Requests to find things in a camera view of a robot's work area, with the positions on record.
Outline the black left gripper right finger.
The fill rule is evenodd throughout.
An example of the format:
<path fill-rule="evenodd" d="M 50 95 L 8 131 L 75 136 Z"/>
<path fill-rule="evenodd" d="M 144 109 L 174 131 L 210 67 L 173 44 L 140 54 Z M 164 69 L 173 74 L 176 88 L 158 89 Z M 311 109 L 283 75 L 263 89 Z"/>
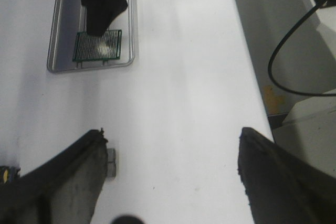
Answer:
<path fill-rule="evenodd" d="M 335 178 L 251 127 L 241 131 L 237 164 L 254 223 L 335 223 Z"/>

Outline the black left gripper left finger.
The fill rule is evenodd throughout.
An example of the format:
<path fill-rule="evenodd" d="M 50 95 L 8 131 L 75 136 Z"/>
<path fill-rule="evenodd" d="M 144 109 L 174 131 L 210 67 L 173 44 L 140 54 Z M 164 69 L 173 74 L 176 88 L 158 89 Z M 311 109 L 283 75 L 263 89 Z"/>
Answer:
<path fill-rule="evenodd" d="M 103 130 L 88 131 L 45 164 L 1 186 L 1 223 L 91 223 L 107 162 Z"/>

